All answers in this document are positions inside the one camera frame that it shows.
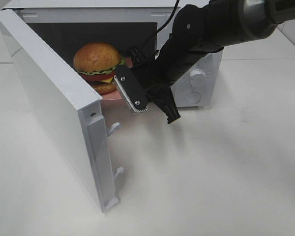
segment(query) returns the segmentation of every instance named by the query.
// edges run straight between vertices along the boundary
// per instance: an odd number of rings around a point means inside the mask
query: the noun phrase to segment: microwave
[[[173,8],[172,0],[12,0],[0,11],[2,36],[37,118],[102,212],[119,201],[114,179],[123,168],[112,170],[107,137],[120,123],[106,127],[102,97],[74,71],[73,56],[102,41],[126,57]],[[171,28],[172,22],[142,52],[159,50]],[[178,107],[210,104],[221,57],[208,54],[172,86]]]

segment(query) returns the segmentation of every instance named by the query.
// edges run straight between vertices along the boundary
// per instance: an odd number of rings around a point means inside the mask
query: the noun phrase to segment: tomato slice
[[[79,75],[85,79],[86,81],[88,82],[94,82],[94,81],[101,81],[101,80],[106,80],[106,79],[109,79],[111,77],[113,77],[115,75],[114,72],[106,75],[106,74],[100,74],[100,75],[85,75],[85,74],[82,74],[82,73],[79,73]]]

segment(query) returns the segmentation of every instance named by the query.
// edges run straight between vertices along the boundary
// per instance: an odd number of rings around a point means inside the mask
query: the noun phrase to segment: cable
[[[165,22],[165,24],[163,24],[157,31],[155,31],[149,38],[146,39],[146,41],[144,41],[144,43],[142,44],[142,46],[140,47],[140,49],[137,51],[135,57],[134,57],[134,61],[137,59],[138,55],[140,54],[141,50],[146,46],[146,44],[154,37],[156,36],[163,28],[165,28],[169,22],[172,20],[176,10],[177,10],[177,7],[178,7],[178,3],[179,3],[179,0],[176,0],[176,4],[174,6],[174,9],[170,15],[170,17],[168,18],[168,20]]]

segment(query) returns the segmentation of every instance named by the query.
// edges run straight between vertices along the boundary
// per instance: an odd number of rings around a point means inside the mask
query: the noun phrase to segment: black robotic arm
[[[269,37],[278,24],[295,19],[295,0],[211,0],[199,8],[186,5],[173,22],[172,34],[155,58],[129,69],[116,68],[117,88],[136,113],[154,102],[168,117],[180,117],[173,85],[198,60],[225,46]]]

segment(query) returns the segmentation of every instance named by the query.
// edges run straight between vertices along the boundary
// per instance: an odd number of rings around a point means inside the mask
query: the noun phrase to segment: pink plate
[[[132,67],[131,58],[125,58],[125,60],[125,65],[128,67]],[[100,101],[102,108],[125,106],[125,102],[117,90],[110,92],[108,94],[104,94],[102,95],[102,97],[103,99]]]

